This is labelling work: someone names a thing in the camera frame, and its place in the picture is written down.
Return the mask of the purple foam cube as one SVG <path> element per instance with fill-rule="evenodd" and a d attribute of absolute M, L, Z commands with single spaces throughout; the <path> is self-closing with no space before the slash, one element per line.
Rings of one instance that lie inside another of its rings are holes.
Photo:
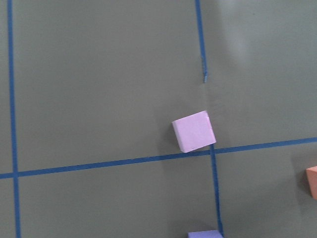
<path fill-rule="evenodd" d="M 189 232 L 187 238 L 223 238 L 218 230 Z"/>

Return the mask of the pink foam cube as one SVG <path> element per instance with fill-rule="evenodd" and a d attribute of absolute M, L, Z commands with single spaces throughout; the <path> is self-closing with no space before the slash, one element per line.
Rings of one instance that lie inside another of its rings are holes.
<path fill-rule="evenodd" d="M 216 143 L 207 111 L 177 119 L 172 122 L 180 150 L 191 152 Z"/>

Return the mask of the orange foam cube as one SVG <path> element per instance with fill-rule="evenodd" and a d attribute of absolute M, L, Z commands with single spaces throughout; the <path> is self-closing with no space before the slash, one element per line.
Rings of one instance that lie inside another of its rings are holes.
<path fill-rule="evenodd" d="M 312 197 L 317 200 L 317 166 L 307 168 L 306 175 Z"/>

